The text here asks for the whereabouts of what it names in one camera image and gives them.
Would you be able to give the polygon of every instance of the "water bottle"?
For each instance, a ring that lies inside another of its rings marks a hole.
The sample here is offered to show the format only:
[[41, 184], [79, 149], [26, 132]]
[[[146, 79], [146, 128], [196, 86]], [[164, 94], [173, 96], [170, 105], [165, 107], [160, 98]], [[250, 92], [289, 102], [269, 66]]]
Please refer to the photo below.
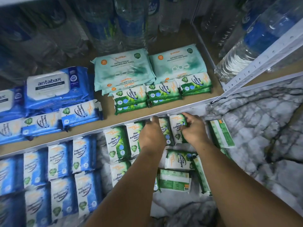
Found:
[[22, 9], [69, 57], [88, 52], [85, 41], [58, 0], [36, 0], [23, 4]]
[[66, 62], [65, 53], [41, 34], [17, 6], [2, 8], [0, 35], [2, 41], [15, 53], [23, 49], [49, 69], [61, 68]]
[[268, 68], [267, 71], [268, 72], [278, 71], [279, 69], [285, 68], [286, 66], [291, 65], [296, 61], [302, 60], [302, 58], [303, 58], [303, 46], [299, 47], [297, 50], [290, 53], [288, 56], [284, 57], [278, 63]]
[[115, 8], [123, 47], [145, 48], [149, 0], [115, 0]]
[[76, 0], [76, 6], [98, 55], [118, 53], [119, 39], [112, 0]]
[[160, 0], [149, 0], [149, 19], [147, 24], [147, 38], [149, 43], [157, 40], [159, 26]]
[[177, 33], [182, 20], [184, 0], [160, 0], [160, 25], [162, 33]]
[[201, 30], [214, 34], [221, 24], [226, 10], [235, 2], [236, 0], [213, 0], [203, 16]]
[[222, 47], [232, 34], [238, 22], [250, 10], [253, 1], [254, 0], [238, 0], [235, 4], [231, 5], [223, 15], [222, 22], [218, 26], [211, 41], [218, 47]]
[[276, 0], [254, 0], [252, 3], [252, 8], [247, 12], [247, 14], [242, 18], [242, 20], [237, 24], [232, 34], [229, 36], [228, 40], [225, 42], [223, 48], [219, 52], [219, 57], [224, 57], [230, 49], [243, 37], [248, 30], [248, 28], [255, 22], [255, 20], [262, 14], [270, 5], [272, 5]]
[[221, 81], [228, 82], [246, 68], [303, 17], [303, 0], [277, 0], [247, 30], [243, 38], [215, 68]]
[[6, 46], [0, 44], [0, 76], [15, 85], [23, 85], [28, 76], [42, 74], [30, 56], [19, 59]]

